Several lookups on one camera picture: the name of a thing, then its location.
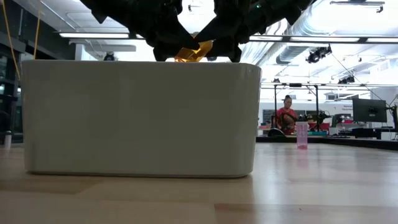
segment computer monitor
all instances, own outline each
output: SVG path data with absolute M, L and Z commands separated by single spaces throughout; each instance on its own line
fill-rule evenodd
M 387 122 L 385 100 L 353 99 L 354 121 Z

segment pink bottle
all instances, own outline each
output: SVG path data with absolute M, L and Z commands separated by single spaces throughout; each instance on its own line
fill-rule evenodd
M 308 149 L 308 123 L 296 122 L 297 149 Z

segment white box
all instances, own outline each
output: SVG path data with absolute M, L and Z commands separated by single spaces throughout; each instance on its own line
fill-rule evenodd
M 252 171 L 261 69 L 243 63 L 22 63 L 36 173 L 239 177 Z

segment woman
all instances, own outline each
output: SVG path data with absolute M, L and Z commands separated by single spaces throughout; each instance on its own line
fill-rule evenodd
M 292 98 L 289 95 L 285 96 L 284 107 L 276 111 L 277 128 L 285 134 L 294 133 L 295 121 L 297 120 L 296 112 L 291 109 Z

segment exposed ductwork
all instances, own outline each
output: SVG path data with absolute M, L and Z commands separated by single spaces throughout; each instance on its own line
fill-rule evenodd
M 288 27 L 284 35 L 329 35 L 336 29 L 333 26 L 323 26 L 317 20 L 328 12 L 325 9 L 330 6 L 330 0 L 318 0 L 312 4 L 297 20 Z M 274 44 L 256 65 L 262 66 L 270 60 L 276 60 L 277 64 L 288 65 L 296 56 L 308 49 L 307 46 L 289 46 L 285 43 Z

